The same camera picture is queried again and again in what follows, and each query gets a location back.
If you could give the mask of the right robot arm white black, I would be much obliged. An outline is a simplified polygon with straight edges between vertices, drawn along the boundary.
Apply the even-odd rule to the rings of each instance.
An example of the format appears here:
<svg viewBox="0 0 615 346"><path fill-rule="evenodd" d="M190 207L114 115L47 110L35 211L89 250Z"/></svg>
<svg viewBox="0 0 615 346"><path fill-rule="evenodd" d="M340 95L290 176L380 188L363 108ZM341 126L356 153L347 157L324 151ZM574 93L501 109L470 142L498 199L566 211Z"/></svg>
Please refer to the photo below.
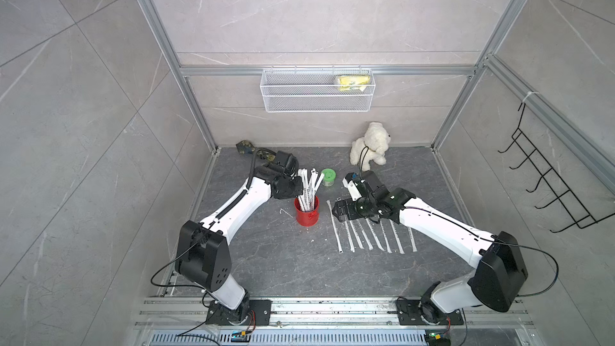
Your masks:
<svg viewBox="0 0 615 346"><path fill-rule="evenodd" d="M494 235L471 227L401 187L390 191L373 171L349 173L343 185L350 196L332 207L339 221L367 219L379 223L388 219L427 235L472 267L472 272L464 276L434 283L421 296L418 307L424 322L436 325L467 307L508 312L529 275L513 235Z"/></svg>

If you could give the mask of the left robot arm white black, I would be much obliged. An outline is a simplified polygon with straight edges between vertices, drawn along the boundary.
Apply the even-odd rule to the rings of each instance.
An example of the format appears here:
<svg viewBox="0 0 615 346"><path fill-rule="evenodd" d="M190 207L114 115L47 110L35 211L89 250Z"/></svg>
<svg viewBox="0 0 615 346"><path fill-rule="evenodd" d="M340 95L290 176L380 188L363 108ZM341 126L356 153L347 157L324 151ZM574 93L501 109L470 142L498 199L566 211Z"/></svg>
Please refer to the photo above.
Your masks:
<svg viewBox="0 0 615 346"><path fill-rule="evenodd" d="M240 322L250 312L250 297L232 276L229 244L248 218L270 199L288 200L302 193L299 163L287 152L258 148L240 190L200 222L186 222L179 233L175 271L204 288L228 320Z"/></svg>

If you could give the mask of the red cup container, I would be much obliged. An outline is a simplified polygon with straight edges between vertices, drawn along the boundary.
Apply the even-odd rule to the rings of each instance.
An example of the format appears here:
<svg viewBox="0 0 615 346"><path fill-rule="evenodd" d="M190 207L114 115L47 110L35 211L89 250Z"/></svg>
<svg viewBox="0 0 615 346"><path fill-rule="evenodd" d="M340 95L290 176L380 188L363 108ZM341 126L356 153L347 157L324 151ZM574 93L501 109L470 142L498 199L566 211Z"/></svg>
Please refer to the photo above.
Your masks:
<svg viewBox="0 0 615 346"><path fill-rule="evenodd" d="M318 222L320 217L319 208L320 200L316 197L315 208L312 211L303 211L299 198L295 198L294 205L296 209L296 222L303 227L312 227Z"/></svg>

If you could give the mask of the bundle of white straws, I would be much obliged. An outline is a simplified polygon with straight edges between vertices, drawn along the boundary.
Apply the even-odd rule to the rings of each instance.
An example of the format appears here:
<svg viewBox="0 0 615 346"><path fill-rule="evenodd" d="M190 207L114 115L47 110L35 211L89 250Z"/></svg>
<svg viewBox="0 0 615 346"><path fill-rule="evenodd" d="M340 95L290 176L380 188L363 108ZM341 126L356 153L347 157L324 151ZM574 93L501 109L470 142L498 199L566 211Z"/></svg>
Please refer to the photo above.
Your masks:
<svg viewBox="0 0 615 346"><path fill-rule="evenodd" d="M317 190L323 181L322 173L318 173L316 169L299 169L297 174L303 185L302 193L298 197L301 208L303 211L312 211L315 208Z"/></svg>

